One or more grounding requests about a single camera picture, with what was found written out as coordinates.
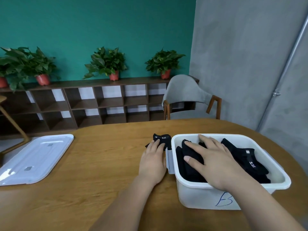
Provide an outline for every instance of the hand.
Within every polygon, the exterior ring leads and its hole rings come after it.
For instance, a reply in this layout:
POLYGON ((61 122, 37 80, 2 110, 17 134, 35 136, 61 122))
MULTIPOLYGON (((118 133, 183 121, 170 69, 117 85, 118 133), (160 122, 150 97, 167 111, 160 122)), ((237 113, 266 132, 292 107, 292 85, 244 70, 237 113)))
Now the hand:
POLYGON ((185 144, 202 156, 204 165, 190 156, 184 156, 184 160, 197 170, 211 186, 229 192, 234 183, 242 179, 253 180, 223 144, 203 135, 199 135, 199 139, 205 143, 207 149, 188 141, 185 144))
POLYGON ((150 142, 143 152, 139 165, 139 176, 146 179, 152 186, 160 183, 166 173, 166 158, 163 158, 165 144, 158 146, 160 140, 150 142))

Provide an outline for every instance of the chair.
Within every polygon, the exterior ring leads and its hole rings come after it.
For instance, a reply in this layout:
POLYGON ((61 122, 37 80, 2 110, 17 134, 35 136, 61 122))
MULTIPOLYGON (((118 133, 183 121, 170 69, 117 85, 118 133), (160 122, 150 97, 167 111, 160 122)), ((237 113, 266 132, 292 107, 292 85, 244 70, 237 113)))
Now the chair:
POLYGON ((188 118, 211 118, 209 115, 211 108, 217 101, 216 119, 220 119, 221 98, 203 91, 196 81, 188 75, 179 74, 174 76, 167 87, 163 98, 162 106, 164 109, 164 120, 188 119, 188 118), (177 102, 193 101, 207 104, 210 100, 206 112, 201 110, 185 110, 170 113, 170 105, 177 102))
POLYGON ((24 139, 21 143, 18 143, 16 145, 14 145, 13 147, 10 147, 10 148, 0 152, 0 167, 2 166, 3 156, 6 153, 13 151, 14 149, 16 149, 18 147, 21 147, 22 145, 25 145, 26 143, 28 143, 30 141, 29 137, 25 134, 25 132, 18 126, 18 124, 10 117, 10 115, 1 106, 1 103, 3 103, 5 100, 6 100, 6 97, 0 95, 0 112, 2 112, 3 115, 10 121, 10 123, 12 123, 12 125, 21 133, 21 135, 23 136, 24 139))

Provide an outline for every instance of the teal wall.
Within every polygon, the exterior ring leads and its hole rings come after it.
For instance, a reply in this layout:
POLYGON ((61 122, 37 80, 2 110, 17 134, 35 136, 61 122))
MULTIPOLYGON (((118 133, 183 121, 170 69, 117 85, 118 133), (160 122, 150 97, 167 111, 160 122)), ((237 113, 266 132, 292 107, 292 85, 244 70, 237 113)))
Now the teal wall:
POLYGON ((196 0, 0 0, 0 46, 39 46, 57 58, 62 80, 82 79, 84 64, 101 46, 125 53, 129 70, 120 77, 157 76, 144 62, 163 47, 187 55, 174 73, 188 74, 195 5, 196 0))

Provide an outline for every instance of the fingernail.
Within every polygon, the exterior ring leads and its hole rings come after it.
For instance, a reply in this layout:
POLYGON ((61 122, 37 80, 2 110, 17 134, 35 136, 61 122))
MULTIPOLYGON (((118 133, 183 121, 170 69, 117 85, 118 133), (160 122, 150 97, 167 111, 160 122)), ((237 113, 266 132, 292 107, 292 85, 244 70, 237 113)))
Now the fingernail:
POLYGON ((184 160, 185 160, 187 163, 188 163, 189 159, 190 159, 190 156, 188 156, 188 155, 184 156, 184 160))

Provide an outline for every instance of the floor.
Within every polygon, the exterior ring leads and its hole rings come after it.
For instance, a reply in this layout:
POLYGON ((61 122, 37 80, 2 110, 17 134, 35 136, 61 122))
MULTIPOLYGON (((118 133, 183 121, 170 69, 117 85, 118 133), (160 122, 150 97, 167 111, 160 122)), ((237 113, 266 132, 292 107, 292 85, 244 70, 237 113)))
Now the floor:
MULTIPOLYGON (((17 143, 22 142, 23 139, 13 139, 13 140, 0 140, 0 152, 2 152, 5 149, 8 149, 9 147, 14 146, 17 143)), ((10 159, 13 158, 13 156, 15 156, 18 152, 20 152, 21 149, 23 149, 25 146, 27 146, 29 143, 7 153, 4 155, 4 159, 3 159, 3 164, 5 164, 6 162, 8 162, 10 159)))

